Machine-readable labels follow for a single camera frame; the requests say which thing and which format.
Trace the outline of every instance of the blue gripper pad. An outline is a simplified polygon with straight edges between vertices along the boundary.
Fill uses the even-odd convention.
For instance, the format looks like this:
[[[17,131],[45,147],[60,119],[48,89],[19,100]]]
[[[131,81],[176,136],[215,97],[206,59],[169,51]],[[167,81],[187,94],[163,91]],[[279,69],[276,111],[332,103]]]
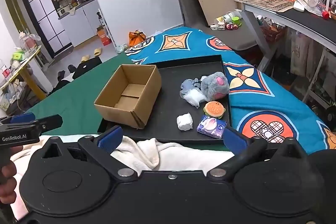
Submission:
[[[226,127],[223,132],[224,145],[235,155],[245,150],[249,143],[248,140],[249,138],[231,127]]]
[[[114,126],[105,133],[94,139],[94,143],[109,155],[121,144],[123,140],[123,130],[120,126]]]
[[[32,122],[34,120],[34,113],[25,113],[22,115],[13,116],[10,120],[10,123]]]

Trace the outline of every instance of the open cardboard box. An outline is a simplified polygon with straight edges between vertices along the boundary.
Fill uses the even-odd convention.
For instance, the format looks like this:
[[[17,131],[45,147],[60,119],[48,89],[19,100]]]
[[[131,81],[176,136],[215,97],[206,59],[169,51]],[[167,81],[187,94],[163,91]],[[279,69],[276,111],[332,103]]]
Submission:
[[[155,65],[120,65],[94,105],[107,121],[143,129],[160,89]]]

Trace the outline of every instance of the glass door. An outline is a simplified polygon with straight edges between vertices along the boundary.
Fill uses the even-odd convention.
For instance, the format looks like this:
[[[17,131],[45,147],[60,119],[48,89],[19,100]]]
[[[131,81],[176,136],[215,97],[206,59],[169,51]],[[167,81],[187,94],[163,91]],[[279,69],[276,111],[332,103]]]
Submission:
[[[52,0],[23,0],[29,17],[52,58],[72,44]]]

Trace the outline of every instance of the bed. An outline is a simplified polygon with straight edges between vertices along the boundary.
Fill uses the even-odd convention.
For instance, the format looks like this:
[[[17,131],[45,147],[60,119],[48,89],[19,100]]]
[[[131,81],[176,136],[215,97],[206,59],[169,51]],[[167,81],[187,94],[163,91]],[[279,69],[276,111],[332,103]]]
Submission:
[[[300,100],[258,71],[218,38],[179,27],[129,48],[30,109],[36,118],[60,114],[63,126],[48,135],[96,134],[101,116],[93,102],[119,64],[150,64],[172,59],[221,54],[230,84],[232,126],[247,137],[279,143],[296,138],[312,153],[336,148],[336,137]],[[226,150],[224,145],[190,146]]]

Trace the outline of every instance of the green mat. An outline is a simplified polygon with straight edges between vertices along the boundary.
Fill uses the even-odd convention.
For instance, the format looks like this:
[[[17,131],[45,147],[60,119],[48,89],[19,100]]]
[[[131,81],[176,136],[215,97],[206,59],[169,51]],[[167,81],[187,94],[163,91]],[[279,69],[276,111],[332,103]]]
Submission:
[[[121,64],[133,64],[133,62],[125,53],[119,54],[48,96],[32,107],[29,112],[33,112],[37,119],[55,114],[62,116],[62,127],[49,131],[46,135],[97,134],[102,117],[93,103]],[[224,145],[190,145],[188,147],[228,151]]]

